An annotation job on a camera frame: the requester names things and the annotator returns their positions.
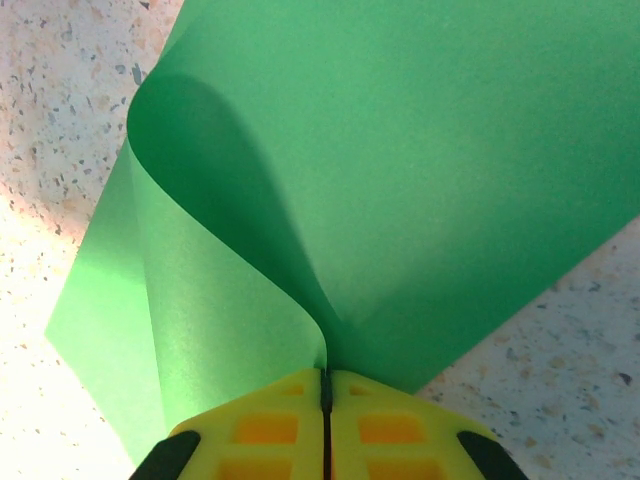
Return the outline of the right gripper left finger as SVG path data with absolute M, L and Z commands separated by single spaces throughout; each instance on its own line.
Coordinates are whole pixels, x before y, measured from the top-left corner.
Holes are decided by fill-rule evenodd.
M 305 369 L 179 423 L 128 480 L 326 480 L 326 373 Z

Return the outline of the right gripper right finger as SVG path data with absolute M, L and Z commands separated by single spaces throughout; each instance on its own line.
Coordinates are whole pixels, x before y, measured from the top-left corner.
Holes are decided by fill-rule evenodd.
M 529 480 L 475 420 L 349 371 L 329 388 L 329 480 Z

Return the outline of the green square paper sheet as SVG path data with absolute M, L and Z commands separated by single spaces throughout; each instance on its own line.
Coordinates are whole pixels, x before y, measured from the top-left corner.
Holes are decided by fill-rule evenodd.
M 640 215 L 640 0 L 184 0 L 47 327 L 128 456 L 414 393 Z

